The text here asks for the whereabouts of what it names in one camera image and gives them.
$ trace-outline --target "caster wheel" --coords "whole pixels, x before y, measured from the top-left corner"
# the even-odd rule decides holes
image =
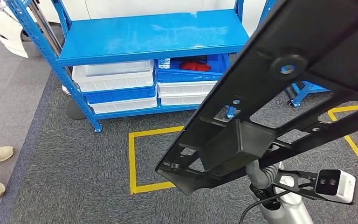
[[[289,107],[294,107],[294,104],[293,104],[293,102],[291,100],[288,101],[288,106]]]

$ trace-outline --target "blue plastic bin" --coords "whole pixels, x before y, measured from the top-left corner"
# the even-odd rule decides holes
[[[159,83],[180,83],[195,81],[216,81],[226,71],[230,64],[228,54],[207,55],[207,63],[211,69],[209,71],[181,70],[179,68],[182,61],[171,59],[170,69],[159,69],[158,60],[155,60],[157,82]]]
[[[105,90],[82,92],[89,104],[106,103],[112,101],[151,98],[156,96],[156,74],[153,73],[153,85],[119,90]]]

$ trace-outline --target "storage bin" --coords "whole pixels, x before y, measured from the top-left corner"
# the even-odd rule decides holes
[[[74,66],[72,79],[82,92],[151,86],[153,66],[153,60]]]
[[[161,105],[192,105],[200,104],[207,97],[207,93],[199,94],[164,94],[159,95]]]
[[[171,59],[170,69],[159,69],[158,60],[155,60],[157,82],[159,83],[177,83],[177,82],[194,82],[194,81],[217,81],[226,71],[230,64],[228,54],[207,55],[206,61],[211,69],[209,71],[191,71],[181,70],[179,68],[183,61]]]
[[[153,85],[119,90],[105,90],[83,92],[82,95],[89,104],[98,104],[112,101],[151,98],[156,96],[156,76],[153,75]]]
[[[121,100],[89,105],[94,109],[94,113],[96,114],[131,111],[157,107],[157,96],[151,98]]]
[[[216,85],[217,81],[184,82],[184,83],[157,83],[158,93],[183,94],[205,93],[208,94]]]

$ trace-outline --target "gray floor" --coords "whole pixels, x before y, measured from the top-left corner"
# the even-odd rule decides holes
[[[0,42],[0,146],[10,145],[15,153],[0,163],[0,182],[7,184],[45,87],[50,67],[32,43],[30,58],[10,53]]]
[[[0,212],[0,223],[224,224],[236,223],[241,211],[253,202],[246,177],[191,196],[177,188],[130,195],[128,132],[182,125],[191,112],[104,120],[103,132],[94,134],[86,120],[65,117],[69,99],[58,89],[57,80],[54,85],[34,147],[28,158],[19,160],[27,165],[18,181],[18,194],[7,202],[12,209]],[[323,99],[321,96],[307,98],[295,110],[285,105],[286,98],[281,95],[254,120],[273,126],[276,120],[288,119],[311,107]],[[276,110],[285,112],[271,116]],[[175,135],[135,139],[138,185],[165,181],[154,172],[154,166]],[[311,172],[341,168],[358,177],[358,158],[344,139],[292,158],[285,166]],[[358,223],[358,197],[354,206],[307,199],[305,203],[316,224]],[[254,209],[246,223],[265,221]]]

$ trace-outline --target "black bracket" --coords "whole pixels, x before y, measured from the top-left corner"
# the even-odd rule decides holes
[[[305,171],[289,171],[289,170],[279,169],[275,181],[272,185],[312,200],[322,200],[322,201],[335,202],[340,204],[349,204],[349,205],[354,204],[354,200],[351,203],[336,202],[336,201],[328,200],[315,193],[317,175],[318,175],[317,173],[310,173]],[[291,187],[280,183],[279,181],[283,176],[292,177],[294,179],[294,186]],[[306,179],[309,182],[299,184],[300,178]]]
[[[250,120],[302,80],[331,90],[332,97],[278,128]],[[156,172],[186,194],[217,187],[246,175],[244,166],[253,160],[264,168],[358,131],[358,111],[331,124],[318,120],[348,101],[358,101],[358,0],[277,1]],[[216,119],[227,105],[241,112],[229,122]],[[295,129],[308,135],[292,143],[278,140]],[[184,156],[185,148],[195,152]],[[198,158],[205,172],[189,168]]]

